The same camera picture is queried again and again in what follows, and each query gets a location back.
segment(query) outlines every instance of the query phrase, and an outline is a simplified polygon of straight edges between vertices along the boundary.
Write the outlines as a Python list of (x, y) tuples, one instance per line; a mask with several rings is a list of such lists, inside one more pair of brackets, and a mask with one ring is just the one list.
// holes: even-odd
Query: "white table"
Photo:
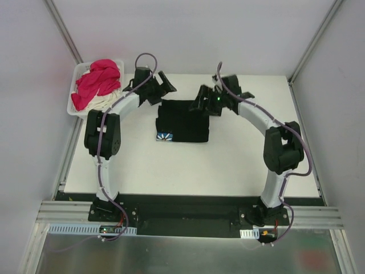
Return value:
[[(164, 99), (195, 99), (202, 84), (213, 86), (211, 75), (167, 75), (178, 89)], [(133, 75), (126, 75), (126, 81)], [(298, 120), (284, 76), (240, 75), (242, 91), (282, 122)], [(145, 102), (121, 123), (121, 147), (115, 156), (119, 168), (116, 184), (123, 194), (260, 196), (266, 181), (264, 137), (245, 119), (223, 109), (210, 117), (205, 144), (157, 142), (155, 119), (158, 105)], [(84, 147), (85, 123), (76, 146), (65, 192), (96, 193), (96, 172)], [(307, 160), (297, 168), (306, 172)], [(292, 177), (285, 196), (318, 197), (314, 176)]]

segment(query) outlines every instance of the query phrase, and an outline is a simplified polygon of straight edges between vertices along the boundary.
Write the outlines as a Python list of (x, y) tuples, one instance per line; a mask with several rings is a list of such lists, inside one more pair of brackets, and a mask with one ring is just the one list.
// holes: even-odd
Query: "red cloth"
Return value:
[(71, 94), (76, 110), (86, 108), (95, 95), (108, 95), (120, 88), (119, 78), (120, 72), (115, 62), (103, 59), (92, 63), (90, 73), (82, 75), (76, 81), (78, 93)]

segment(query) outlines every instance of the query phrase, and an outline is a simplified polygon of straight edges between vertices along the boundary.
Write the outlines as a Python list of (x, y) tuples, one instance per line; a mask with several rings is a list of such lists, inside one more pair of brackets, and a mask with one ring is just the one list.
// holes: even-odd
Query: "gray wall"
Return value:
[(84, 61), (144, 51), (170, 73), (289, 76), (334, 0), (55, 0)]
[(346, 1), (294, 83), (321, 185), (365, 273), (365, 1)]
[(73, 120), (75, 66), (42, 1), (0, 4), (0, 273), (16, 273)]

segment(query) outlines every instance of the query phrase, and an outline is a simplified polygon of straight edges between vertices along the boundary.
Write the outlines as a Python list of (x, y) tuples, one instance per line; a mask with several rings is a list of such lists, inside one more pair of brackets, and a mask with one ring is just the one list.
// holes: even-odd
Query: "laundry basket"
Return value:
[[(121, 85), (123, 85), (123, 81), (124, 81), (124, 63), (121, 60), (113, 60), (116, 65), (120, 68), (120, 83)], [(75, 67), (74, 70), (74, 75), (72, 76), (72, 82), (71, 82), (71, 87), (70, 87), (70, 94), (68, 95), (68, 103), (67, 103), (67, 113), (73, 116), (78, 116), (84, 120), (87, 119), (87, 114), (88, 111), (87, 110), (81, 110), (81, 111), (77, 111), (75, 109), (74, 103), (71, 99), (71, 94), (73, 91), (77, 92), (77, 86), (76, 86), (76, 81), (86, 72), (90, 69), (90, 66), (93, 62), (87, 62), (87, 63), (81, 63), (78, 64)]]

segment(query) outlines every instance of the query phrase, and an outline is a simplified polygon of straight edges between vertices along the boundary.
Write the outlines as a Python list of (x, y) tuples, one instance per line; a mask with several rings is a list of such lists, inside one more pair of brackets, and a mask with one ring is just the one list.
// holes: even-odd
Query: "black folded cloth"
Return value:
[(162, 100), (156, 118), (156, 140), (205, 143), (209, 139), (209, 115), (189, 111), (192, 100)]

